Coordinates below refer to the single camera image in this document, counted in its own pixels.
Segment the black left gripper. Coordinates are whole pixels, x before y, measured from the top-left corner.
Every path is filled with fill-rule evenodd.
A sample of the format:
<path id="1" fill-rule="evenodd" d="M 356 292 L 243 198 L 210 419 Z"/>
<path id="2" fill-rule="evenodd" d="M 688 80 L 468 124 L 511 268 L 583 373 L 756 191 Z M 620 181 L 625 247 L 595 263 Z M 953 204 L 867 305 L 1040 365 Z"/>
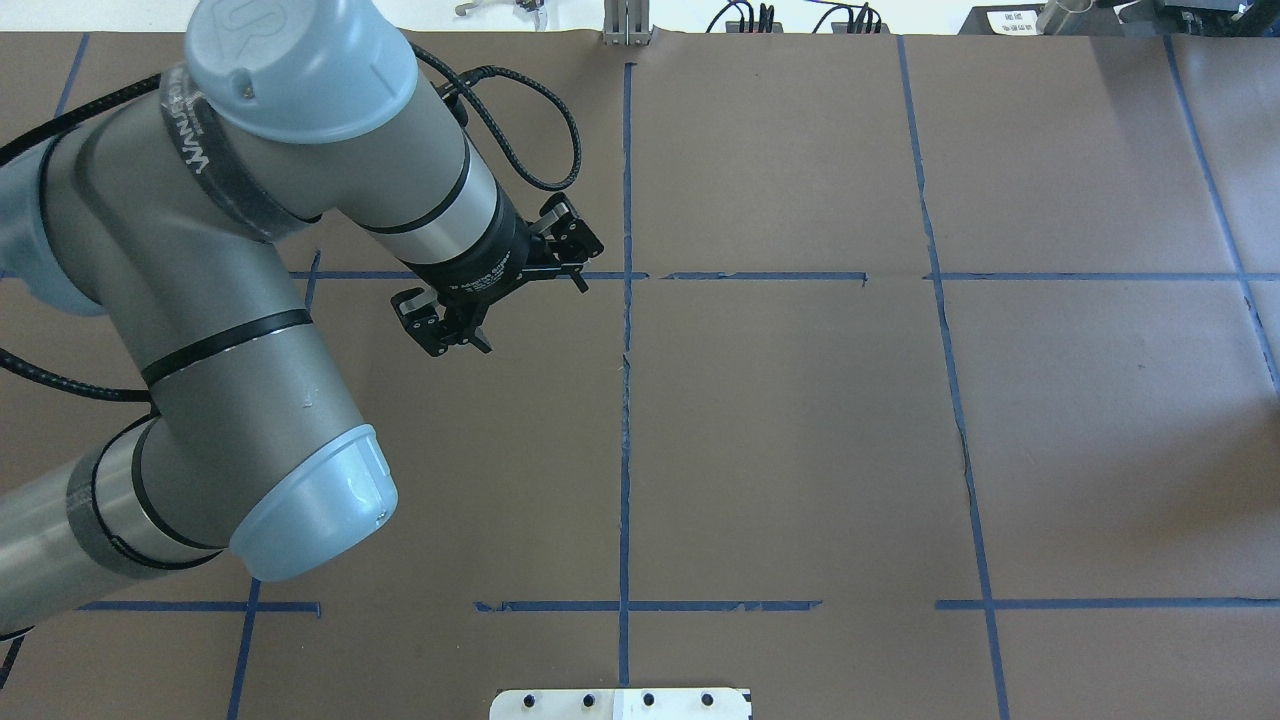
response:
<path id="1" fill-rule="evenodd" d="M 452 346 L 492 354 L 483 331 L 489 309 L 531 282 L 567 279 L 580 293 L 589 291 L 584 270 L 605 246 L 566 193 L 553 193 L 534 222 L 507 193 L 495 209 L 479 241 L 458 258 L 406 263 L 424 284 L 390 297 L 404 332 L 433 357 Z"/>

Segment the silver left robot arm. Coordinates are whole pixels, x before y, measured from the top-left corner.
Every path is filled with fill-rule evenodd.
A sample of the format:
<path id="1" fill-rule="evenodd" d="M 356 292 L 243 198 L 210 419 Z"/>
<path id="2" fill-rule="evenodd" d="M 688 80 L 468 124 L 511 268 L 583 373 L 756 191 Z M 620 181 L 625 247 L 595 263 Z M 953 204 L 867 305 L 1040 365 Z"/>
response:
<path id="1" fill-rule="evenodd" d="M 458 73 L 371 1 L 201 1 L 183 61 L 3 150 L 3 272 L 108 316 L 148 413 L 3 497 L 3 639 L 138 582 L 237 556 L 283 582 L 383 527 L 398 495 L 276 246 L 338 211 L 421 284 L 390 304 L 431 356 L 489 351 L 488 309 L 603 245 Z"/>

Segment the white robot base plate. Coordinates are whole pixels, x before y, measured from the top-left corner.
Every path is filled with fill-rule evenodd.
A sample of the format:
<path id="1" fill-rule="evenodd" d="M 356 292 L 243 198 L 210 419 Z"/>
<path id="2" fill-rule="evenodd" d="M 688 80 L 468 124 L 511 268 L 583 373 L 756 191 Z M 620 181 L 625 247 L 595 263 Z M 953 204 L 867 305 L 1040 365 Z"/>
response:
<path id="1" fill-rule="evenodd" d="M 502 691 L 490 719 L 753 719 L 746 689 L 730 687 Z"/>

